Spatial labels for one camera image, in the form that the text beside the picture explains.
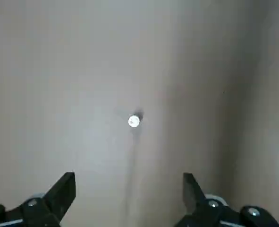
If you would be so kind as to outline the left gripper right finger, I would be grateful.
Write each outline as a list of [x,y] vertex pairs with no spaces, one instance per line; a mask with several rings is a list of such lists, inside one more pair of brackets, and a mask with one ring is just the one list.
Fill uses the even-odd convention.
[[177,227],[279,227],[264,208],[246,205],[235,211],[222,197],[203,193],[191,173],[183,173],[183,203],[186,214]]

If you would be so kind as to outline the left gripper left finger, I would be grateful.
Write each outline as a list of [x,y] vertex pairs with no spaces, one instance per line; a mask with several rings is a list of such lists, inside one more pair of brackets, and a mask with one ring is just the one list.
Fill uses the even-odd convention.
[[41,197],[30,198],[12,210],[0,204],[0,227],[60,227],[75,198],[75,173],[66,172]]

